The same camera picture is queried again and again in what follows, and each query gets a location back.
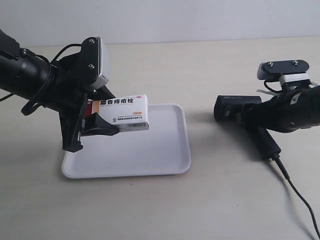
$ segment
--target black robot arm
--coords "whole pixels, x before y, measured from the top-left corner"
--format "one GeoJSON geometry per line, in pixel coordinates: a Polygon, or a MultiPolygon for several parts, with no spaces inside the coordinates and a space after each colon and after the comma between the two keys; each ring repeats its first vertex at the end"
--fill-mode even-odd
{"type": "Polygon", "coordinates": [[[0,30],[0,88],[28,100],[24,115],[38,107],[59,113],[62,148],[76,152],[83,148],[80,136],[115,135],[118,127],[98,114],[84,118],[88,100],[107,100],[115,96],[105,86],[108,82],[108,53],[99,37],[89,37],[78,53],[49,62],[0,30]]]}

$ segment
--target plastic tray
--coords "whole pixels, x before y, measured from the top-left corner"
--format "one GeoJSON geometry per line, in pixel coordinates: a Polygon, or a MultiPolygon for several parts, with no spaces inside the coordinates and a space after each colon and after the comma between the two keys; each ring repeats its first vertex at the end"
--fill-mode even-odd
{"type": "Polygon", "coordinates": [[[183,109],[176,104],[149,105],[149,130],[81,138],[83,149],[66,152],[67,178],[174,175],[186,172],[191,153],[183,109]]]}

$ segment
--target white wall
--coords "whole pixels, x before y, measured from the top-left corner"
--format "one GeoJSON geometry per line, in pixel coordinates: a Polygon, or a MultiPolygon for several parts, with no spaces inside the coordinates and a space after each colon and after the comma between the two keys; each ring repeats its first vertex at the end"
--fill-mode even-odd
{"type": "Polygon", "coordinates": [[[0,28],[24,46],[320,35],[320,0],[0,1],[0,28]]]}

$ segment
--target table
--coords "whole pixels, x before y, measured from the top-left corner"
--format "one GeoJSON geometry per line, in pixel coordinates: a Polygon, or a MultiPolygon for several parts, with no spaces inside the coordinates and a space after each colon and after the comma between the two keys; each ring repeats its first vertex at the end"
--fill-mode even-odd
{"type": "MultiPolygon", "coordinates": [[[[217,95],[260,95],[259,63],[303,59],[320,79],[320,37],[109,45],[116,96],[147,94],[186,114],[192,164],[182,175],[68,180],[59,117],[0,117],[0,238],[24,240],[301,240],[316,236],[307,208],[246,134],[213,118],[217,95]]],[[[61,47],[32,47],[51,59],[61,47]]],[[[271,133],[293,183],[320,221],[320,127],[271,133]]]]}

